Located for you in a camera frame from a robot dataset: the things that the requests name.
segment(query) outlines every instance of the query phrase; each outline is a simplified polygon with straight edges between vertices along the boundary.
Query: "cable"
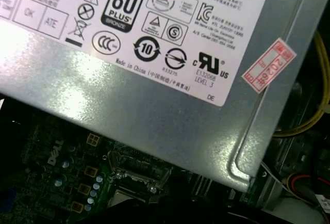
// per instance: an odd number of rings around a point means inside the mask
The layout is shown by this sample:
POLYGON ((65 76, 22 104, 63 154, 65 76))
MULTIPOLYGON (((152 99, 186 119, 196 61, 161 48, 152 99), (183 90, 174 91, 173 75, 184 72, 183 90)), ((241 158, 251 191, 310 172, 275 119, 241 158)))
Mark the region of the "cable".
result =
POLYGON ((328 215, 327 215, 324 211, 321 211, 321 214, 323 215, 323 218, 324 218, 324 220, 325 220, 325 223, 326 223, 326 224, 330 224, 330 221, 329 221, 328 215))
MULTIPOLYGON (((321 106, 326 105, 329 103, 330 100, 330 64, 329 64, 329 59, 327 56, 326 48, 324 46, 322 37, 320 33, 317 31, 314 35, 314 43, 317 49, 318 53, 318 59, 320 62, 321 66, 321 71, 322 71, 322 80, 323 80, 323 96, 321 100, 321 106)), ((324 111, 321 109, 318 109, 315 114, 306 122, 303 124, 300 124, 299 126, 289 129, 286 131, 279 131, 275 132, 273 137, 277 138, 285 138, 285 137, 290 137, 294 135, 301 134, 311 127, 313 127, 323 116, 324 111)))
MULTIPOLYGON (((309 178, 311 178, 311 175, 308 175, 308 174, 301 174, 301 175, 299 174, 299 175, 294 176, 294 177, 292 178, 292 180, 291 180, 291 188, 292 188, 294 191, 297 191, 297 190, 295 189, 295 187, 294 187, 295 182, 296 182, 298 179, 309 179, 309 178)), ((322 183, 324 183, 324 184, 330 186, 330 182, 329 182, 328 180, 323 179, 323 178, 321 178, 321 177, 317 177, 317 179, 318 179, 319 181, 321 181, 322 183)))
POLYGON ((287 187, 285 187, 285 185, 282 183, 282 181, 279 179, 279 178, 277 178, 273 173, 272 173, 272 171, 269 169, 269 167, 262 161, 261 162, 261 166, 265 169, 265 171, 277 182, 277 183, 279 183, 280 185, 281 185, 281 187, 284 189, 284 190, 286 190, 288 193, 291 193, 288 189, 287 189, 287 187))
MULTIPOLYGON (((291 193, 292 193, 294 196, 296 196, 298 199, 304 201, 304 202, 307 203, 308 205, 310 205, 310 206, 317 206, 317 205, 318 205, 318 206, 319 206, 319 204, 316 205, 316 204, 312 203, 311 201, 308 201, 308 200, 304 199, 304 198, 303 198, 303 194, 299 193, 299 192, 296 191, 295 188, 294 188, 294 183, 295 183, 296 180, 301 179, 301 178, 309 178, 309 177, 310 177, 310 175, 307 175, 307 174, 302 174, 302 175, 299 175, 299 174, 298 174, 298 175, 297 175, 297 174, 293 173, 293 174, 291 174, 291 175, 288 177, 288 179, 287 179, 287 187, 288 187, 288 189, 291 191, 291 193), (291 180, 291 178, 292 178, 294 175, 296 175, 296 176, 292 179, 292 181, 291 181, 291 187, 292 187, 292 188, 290 188, 290 180, 291 180)), ((326 183, 327 185, 330 185, 330 182, 329 182, 328 180, 325 180, 325 179, 320 178, 320 177, 319 177, 318 179, 319 179, 320 181, 326 183)), ((321 210, 320 212, 321 212, 321 214, 323 215, 323 218, 324 218, 326 224, 330 224, 330 221, 329 221, 328 215, 323 211, 323 208, 322 208, 322 210, 321 210)))
POLYGON ((291 188, 290 188, 290 179, 291 179, 291 177, 292 177, 293 175, 295 175, 295 173, 291 174, 291 175, 288 177, 288 179, 287 179, 287 188, 288 188, 289 192, 290 192, 291 194, 293 194, 296 198, 302 200, 303 202, 305 202, 305 203, 307 203, 307 204, 309 204, 309 205, 313 205, 312 202, 310 202, 310 201, 308 201, 308 200, 306 200, 306 199, 304 199, 304 198, 298 196, 298 195, 295 193, 294 189, 291 189, 291 188))
POLYGON ((250 218, 248 218, 248 217, 246 217, 246 216, 243 216, 243 215, 235 214, 235 213, 233 213, 233 212, 227 212, 227 214, 230 214, 230 215, 234 215, 234 216, 237 216, 237 217, 243 218, 243 219, 248 220, 248 221, 250 221, 250 222, 252 222, 252 223, 254 223, 254 224, 260 224, 259 222, 255 221, 255 220, 253 220, 253 219, 250 219, 250 218))

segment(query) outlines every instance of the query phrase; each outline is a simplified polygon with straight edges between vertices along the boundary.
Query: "motherboard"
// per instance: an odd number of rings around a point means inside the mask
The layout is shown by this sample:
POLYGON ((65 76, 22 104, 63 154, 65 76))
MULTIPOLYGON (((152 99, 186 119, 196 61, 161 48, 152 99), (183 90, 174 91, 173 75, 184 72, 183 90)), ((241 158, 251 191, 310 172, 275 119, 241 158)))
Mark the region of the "motherboard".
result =
POLYGON ((76 223, 127 199, 148 203, 166 190, 173 166, 160 159, 41 111, 30 127, 25 168, 6 192, 15 200, 0 223, 76 223))
POLYGON ((219 209, 260 207, 268 178, 260 169, 243 194, 10 98, 0 127, 0 224, 89 222, 126 200, 183 194, 219 209))

